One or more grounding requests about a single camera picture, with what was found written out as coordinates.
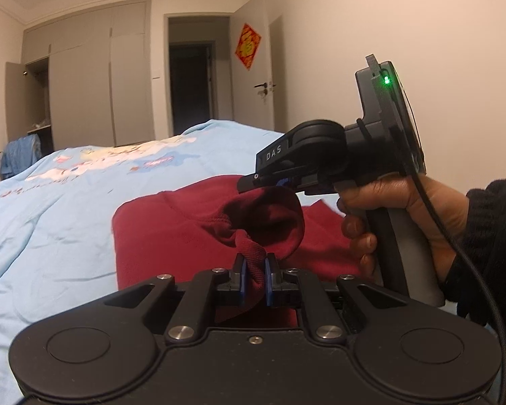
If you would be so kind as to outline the black sleeved right forearm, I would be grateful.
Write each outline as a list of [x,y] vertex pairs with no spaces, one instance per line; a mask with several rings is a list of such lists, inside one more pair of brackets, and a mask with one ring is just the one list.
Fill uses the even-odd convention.
[[[482,275],[506,328],[506,180],[472,189],[467,197],[469,210],[460,245]],[[461,257],[451,266],[443,290],[448,300],[457,303],[458,316],[478,325],[495,324],[481,287]]]

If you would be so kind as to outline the person's right hand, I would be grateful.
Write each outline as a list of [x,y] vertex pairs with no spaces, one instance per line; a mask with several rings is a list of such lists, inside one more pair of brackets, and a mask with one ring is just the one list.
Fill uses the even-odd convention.
[[[420,184],[451,237],[461,237],[470,208],[468,197],[423,174]],[[343,236],[351,240],[350,253],[359,259],[363,277],[370,280],[374,278],[379,257],[380,229],[373,226],[370,215],[375,210],[384,209],[391,223],[407,222],[411,226],[411,233],[420,232],[419,237],[426,240],[432,256],[437,279],[446,279],[456,252],[429,215],[412,178],[390,174],[364,186],[342,182],[336,186],[336,190],[337,206],[343,212]]]

